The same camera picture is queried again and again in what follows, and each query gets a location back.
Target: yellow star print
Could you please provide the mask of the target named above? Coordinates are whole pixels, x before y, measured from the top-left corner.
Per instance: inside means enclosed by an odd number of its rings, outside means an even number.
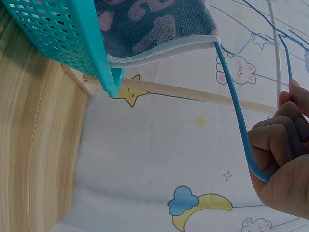
[[[243,16],[243,14],[240,13],[240,14],[237,15],[237,17],[240,18],[240,19],[243,19],[245,16]]]
[[[195,120],[195,122],[199,125],[200,128],[203,128],[207,124],[203,117],[199,117],[197,120]]]
[[[136,75],[132,78],[132,80],[139,81],[140,80],[140,75]],[[141,90],[134,90],[130,88],[120,88],[119,93],[117,97],[114,99],[125,99],[127,103],[131,106],[134,107],[137,97],[143,96],[148,94],[147,91],[141,91]]]

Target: teal plastic basket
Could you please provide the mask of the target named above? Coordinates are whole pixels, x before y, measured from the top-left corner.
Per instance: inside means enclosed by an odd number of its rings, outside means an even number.
[[[123,69],[110,68],[93,0],[2,0],[40,53],[97,78],[116,97]]]

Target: wooden board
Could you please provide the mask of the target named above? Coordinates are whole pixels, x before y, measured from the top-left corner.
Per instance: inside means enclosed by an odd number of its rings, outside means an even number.
[[[47,232],[71,210],[87,100],[0,3],[0,232]]]
[[[98,86],[95,83],[90,83],[89,81],[84,80],[84,74],[82,72],[64,64],[62,64],[62,68],[89,96],[95,95]]]
[[[84,74],[84,80],[91,83],[99,84],[98,79]],[[156,93],[168,96],[174,96],[178,98],[186,98],[195,101],[202,102],[213,102],[222,105],[233,105],[231,97],[223,96],[220,94],[208,93],[203,91],[198,91],[194,89],[168,86],[158,83],[146,82],[146,81],[136,81],[133,79],[123,79],[121,83],[122,88],[130,88],[135,90],[147,91],[149,93]],[[253,110],[257,112],[263,112],[273,115],[276,112],[276,108],[264,104],[255,103],[252,101],[239,100],[239,103],[243,109]]]

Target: blue towel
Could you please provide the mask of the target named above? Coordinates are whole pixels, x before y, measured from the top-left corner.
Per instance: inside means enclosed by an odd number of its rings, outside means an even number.
[[[109,61],[129,67],[213,47],[217,26],[204,0],[94,0]]]

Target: yellow moon print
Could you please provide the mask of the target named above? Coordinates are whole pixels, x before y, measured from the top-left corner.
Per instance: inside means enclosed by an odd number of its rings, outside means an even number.
[[[172,221],[174,226],[184,232],[184,227],[189,219],[189,217],[196,211],[203,209],[221,209],[226,211],[231,211],[233,208],[231,202],[225,197],[216,195],[216,194],[206,194],[199,196],[198,205],[192,209],[184,211],[183,214],[178,216],[173,216]]]

